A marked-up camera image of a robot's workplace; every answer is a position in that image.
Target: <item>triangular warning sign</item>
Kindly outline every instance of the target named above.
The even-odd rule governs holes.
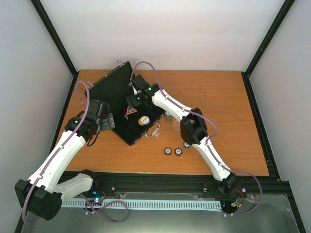
[[[132,113],[136,113],[137,110],[133,106],[127,106],[126,115],[130,115]]]

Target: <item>purple cable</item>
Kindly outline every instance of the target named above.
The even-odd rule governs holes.
[[[149,65],[149,66],[154,70],[155,75],[156,75],[156,79],[157,79],[157,82],[158,82],[158,85],[159,85],[159,88],[160,88],[160,91],[161,91],[162,95],[165,96],[165,93],[163,92],[163,89],[162,89],[162,86],[161,86],[159,74],[158,74],[157,70],[154,68],[154,66],[153,66],[152,64],[150,64],[149,62],[145,62],[145,61],[138,62],[138,63],[134,66],[134,68],[133,68],[130,81],[133,79],[133,75],[134,75],[134,72],[135,72],[137,66],[138,66],[139,64],[142,64],[142,63],[145,63],[145,64]],[[173,104],[174,104],[175,106],[177,106],[178,108],[183,109],[182,106],[180,106],[178,103],[174,102],[174,101],[171,100],[170,98],[167,98],[167,100],[170,101],[171,103],[173,103]],[[210,149],[210,147],[209,147],[208,144],[207,144],[208,140],[214,138],[214,137],[218,134],[218,129],[217,129],[216,125],[215,125],[211,120],[209,120],[208,118],[206,118],[205,116],[203,116],[203,115],[201,115],[201,114],[192,112],[192,111],[187,110],[187,109],[184,109],[184,111],[187,112],[187,113],[196,115],[196,116],[198,116],[198,117],[200,117],[200,118],[206,120],[207,122],[209,122],[209,123],[214,127],[214,129],[215,129],[215,134],[212,135],[212,136],[209,136],[209,137],[207,138],[205,144],[207,145],[207,148],[208,148],[209,152],[211,153],[211,155],[213,156],[213,158],[216,160],[216,162],[217,162],[218,164],[220,164],[220,161],[216,158],[216,156],[214,155],[214,153],[212,152],[212,150]],[[256,209],[258,208],[258,206],[260,205],[261,199],[262,199],[262,188],[261,188],[261,185],[260,185],[260,183],[259,183],[259,180],[256,178],[256,176],[254,176],[252,173],[247,172],[247,171],[232,171],[232,170],[226,168],[226,167],[223,166],[223,165],[221,165],[221,167],[222,167],[223,169],[229,171],[229,172],[251,175],[251,176],[255,179],[255,181],[257,182],[257,184],[258,184],[258,186],[259,186],[259,190],[260,190],[260,199],[259,199],[257,205],[256,205],[253,209],[251,209],[251,210],[249,210],[249,211],[246,211],[245,213],[236,214],[236,215],[233,215],[233,216],[243,216],[243,215],[245,215],[245,214],[248,214],[248,213],[253,212],[254,210],[256,210]]]
[[[84,87],[86,88],[86,93],[87,93],[87,102],[86,102],[86,109],[85,109],[85,112],[79,122],[79,124],[77,125],[77,127],[72,131],[72,133],[69,135],[69,137],[62,143],[62,146],[66,145],[66,143],[73,137],[73,135],[77,132],[77,130],[80,128],[80,126],[82,125],[83,121],[85,120],[86,118],[86,113],[88,111],[88,106],[89,106],[89,89],[88,89],[88,86],[85,82],[83,81],[78,81],[76,83],[76,91],[78,91],[78,84],[82,83],[84,85]],[[57,153],[61,150],[61,148],[57,148],[57,150],[54,152],[54,154],[50,157],[50,159],[47,161],[47,163],[44,165],[44,167],[42,168],[42,171],[40,172],[40,176],[42,176],[44,174],[44,172],[46,171],[46,169],[48,168],[48,166],[50,165],[50,163],[52,162],[52,160],[55,158],[55,156],[57,155]],[[39,178],[37,178],[35,180],[35,182],[33,183],[33,185],[31,186],[27,196],[26,196],[26,199],[25,199],[25,202],[24,202],[24,205],[23,205],[23,211],[22,211],[22,219],[25,223],[32,223],[34,221],[37,221],[39,219],[39,217],[35,218],[34,220],[32,221],[28,221],[26,219],[26,209],[27,209],[27,205],[28,205],[28,202],[29,202],[29,199],[30,199],[30,196],[35,188],[35,186],[37,185],[37,183],[39,182]]]
[[[91,209],[94,211],[94,213],[95,213],[98,217],[100,217],[102,220],[104,220],[104,221],[106,221],[106,222],[109,222],[109,223],[119,223],[119,222],[123,222],[123,221],[127,218],[127,216],[128,216],[128,208],[127,208],[127,205],[126,205],[123,201],[114,200],[114,201],[112,201],[112,202],[110,202],[110,203],[104,205],[104,206],[101,207],[100,209],[95,210],[94,207],[92,206],[92,204],[89,202],[89,200],[88,200],[82,193],[80,194],[80,196],[86,200],[88,206],[91,207]],[[107,206],[112,205],[112,204],[114,204],[114,203],[120,203],[120,204],[122,204],[122,205],[125,207],[125,209],[126,209],[126,214],[125,214],[125,217],[124,217],[124,218],[122,218],[122,219],[120,219],[120,220],[114,221],[114,220],[106,219],[106,218],[104,218],[103,216],[101,216],[101,215],[98,213],[98,212],[102,211],[103,209],[105,209]]]

